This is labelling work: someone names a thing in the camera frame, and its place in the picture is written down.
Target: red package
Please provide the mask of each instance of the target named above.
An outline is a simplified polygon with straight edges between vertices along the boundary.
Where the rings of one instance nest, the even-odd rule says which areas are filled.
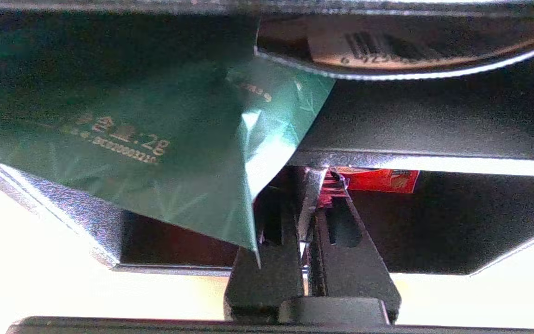
[[[348,180],[348,190],[412,194],[419,171],[337,167]]]

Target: green sachet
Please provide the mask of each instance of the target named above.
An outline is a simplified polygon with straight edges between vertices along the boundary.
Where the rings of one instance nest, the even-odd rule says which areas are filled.
[[[252,201],[333,80],[248,17],[65,15],[0,34],[0,163],[256,250]]]

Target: green packet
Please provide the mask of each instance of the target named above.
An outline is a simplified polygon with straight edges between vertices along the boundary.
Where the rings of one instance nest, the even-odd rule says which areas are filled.
[[[0,34],[0,163],[256,250],[252,202],[334,81],[249,17],[65,15]]]

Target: barcode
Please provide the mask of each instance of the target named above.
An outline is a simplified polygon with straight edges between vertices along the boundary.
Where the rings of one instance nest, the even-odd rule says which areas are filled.
[[[454,58],[471,58],[492,51],[484,38],[414,43],[385,33],[354,32],[344,35],[354,59],[364,63],[420,63]]]

